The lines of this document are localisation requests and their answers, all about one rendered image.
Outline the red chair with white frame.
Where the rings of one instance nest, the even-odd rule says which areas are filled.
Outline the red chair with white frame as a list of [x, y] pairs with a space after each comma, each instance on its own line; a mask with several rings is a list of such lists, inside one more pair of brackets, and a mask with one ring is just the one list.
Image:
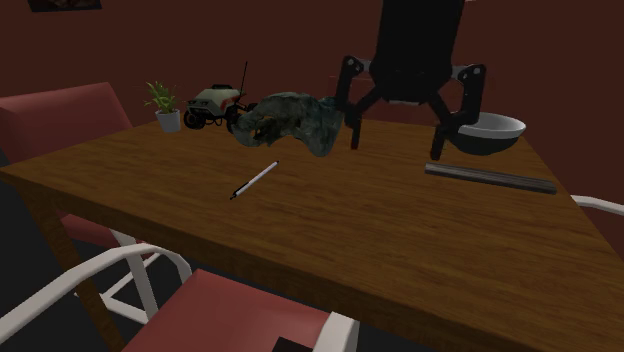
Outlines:
[[[0, 150], [20, 162], [132, 127], [108, 83], [0, 98]], [[146, 267], [159, 255], [127, 259], [130, 272], [102, 295], [110, 311], [145, 324], [158, 310]]]
[[180, 288], [121, 352], [356, 352], [360, 323], [203, 271], [147, 243], [105, 251], [51, 281], [0, 318], [0, 344], [94, 274], [123, 259], [160, 253]]

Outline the dark green crumpled cloth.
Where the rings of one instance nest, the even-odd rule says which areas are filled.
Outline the dark green crumpled cloth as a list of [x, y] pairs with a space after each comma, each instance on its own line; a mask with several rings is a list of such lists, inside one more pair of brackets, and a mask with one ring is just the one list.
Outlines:
[[246, 147], [271, 146], [292, 136], [316, 157], [329, 154], [339, 134], [343, 113], [334, 97], [317, 99], [306, 93], [281, 92], [263, 98], [231, 125], [235, 139]]

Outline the green plant in white pot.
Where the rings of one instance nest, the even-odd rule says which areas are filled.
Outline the green plant in white pot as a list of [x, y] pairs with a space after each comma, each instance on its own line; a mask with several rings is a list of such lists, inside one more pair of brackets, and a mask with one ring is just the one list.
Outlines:
[[173, 89], [166, 88], [162, 82], [147, 82], [147, 91], [150, 99], [144, 102], [145, 106], [154, 105], [155, 116], [165, 133], [175, 133], [181, 130], [180, 110], [178, 100]]

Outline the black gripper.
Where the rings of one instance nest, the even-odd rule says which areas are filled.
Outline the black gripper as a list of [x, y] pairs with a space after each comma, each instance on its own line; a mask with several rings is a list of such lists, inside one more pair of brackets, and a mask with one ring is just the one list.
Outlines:
[[[446, 141], [478, 154], [476, 139], [460, 133], [479, 120], [486, 67], [453, 66], [451, 58], [464, 0], [382, 0], [376, 51], [372, 60], [346, 55], [341, 62], [335, 102], [352, 130], [350, 148], [359, 147], [363, 114], [381, 98], [424, 103], [439, 120], [430, 158], [439, 160]], [[349, 101], [353, 79], [369, 72], [374, 86], [357, 103]], [[451, 113], [438, 90], [450, 76], [463, 87], [460, 109]]]

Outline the white and red toy buggy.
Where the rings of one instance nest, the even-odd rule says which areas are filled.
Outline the white and red toy buggy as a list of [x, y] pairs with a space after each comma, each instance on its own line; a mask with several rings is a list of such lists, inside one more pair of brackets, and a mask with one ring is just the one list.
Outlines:
[[189, 129], [200, 130], [206, 125], [221, 126], [223, 122], [226, 122], [227, 130], [232, 132], [232, 126], [238, 119], [257, 106], [257, 103], [240, 103], [246, 95], [243, 90], [244, 76], [239, 89], [234, 89], [229, 84], [213, 84], [189, 100], [183, 116], [184, 125]]

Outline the white and black pen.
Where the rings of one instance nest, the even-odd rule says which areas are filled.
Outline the white and black pen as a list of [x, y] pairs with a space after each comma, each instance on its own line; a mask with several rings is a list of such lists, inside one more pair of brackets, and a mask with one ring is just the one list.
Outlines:
[[241, 185], [239, 188], [237, 188], [232, 195], [230, 196], [230, 200], [233, 200], [235, 198], [237, 198], [238, 196], [240, 196], [242, 193], [244, 193], [249, 187], [251, 187], [254, 183], [256, 183], [258, 180], [260, 180], [262, 177], [264, 177], [267, 173], [269, 173], [272, 169], [274, 169], [278, 164], [280, 163], [279, 160], [271, 163], [268, 167], [266, 167], [264, 170], [262, 170], [260, 173], [258, 173], [257, 175], [255, 175], [252, 179], [250, 179], [249, 181], [247, 181], [246, 183], [244, 183], [243, 185]]

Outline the long grey flat bar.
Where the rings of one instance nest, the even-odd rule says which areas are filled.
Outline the long grey flat bar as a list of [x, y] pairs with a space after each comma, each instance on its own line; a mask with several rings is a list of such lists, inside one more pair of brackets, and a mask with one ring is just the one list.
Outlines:
[[544, 194], [555, 195], [557, 188], [553, 182], [545, 179], [519, 176], [508, 173], [487, 171], [481, 169], [453, 166], [440, 163], [425, 163], [425, 173], [460, 179], [483, 184], [496, 185]]

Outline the dark wall picture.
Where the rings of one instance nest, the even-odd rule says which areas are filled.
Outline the dark wall picture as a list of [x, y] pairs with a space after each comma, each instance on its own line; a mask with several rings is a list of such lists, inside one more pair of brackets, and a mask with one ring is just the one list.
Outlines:
[[27, 0], [32, 12], [101, 10], [101, 0]]

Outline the white and dark bowl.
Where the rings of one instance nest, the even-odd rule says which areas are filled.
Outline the white and dark bowl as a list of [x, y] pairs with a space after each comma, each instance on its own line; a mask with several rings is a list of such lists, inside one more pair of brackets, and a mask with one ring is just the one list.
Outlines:
[[521, 120], [506, 115], [480, 112], [479, 120], [463, 125], [450, 137], [460, 151], [471, 155], [491, 155], [513, 146], [526, 130]]

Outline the brown wooden table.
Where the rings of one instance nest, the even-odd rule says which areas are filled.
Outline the brown wooden table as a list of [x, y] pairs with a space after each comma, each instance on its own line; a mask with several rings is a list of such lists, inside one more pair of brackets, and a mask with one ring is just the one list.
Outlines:
[[62, 211], [444, 352], [624, 352], [624, 261], [574, 200], [428, 175], [432, 133], [371, 121], [317, 158], [153, 122], [0, 178], [65, 268]]

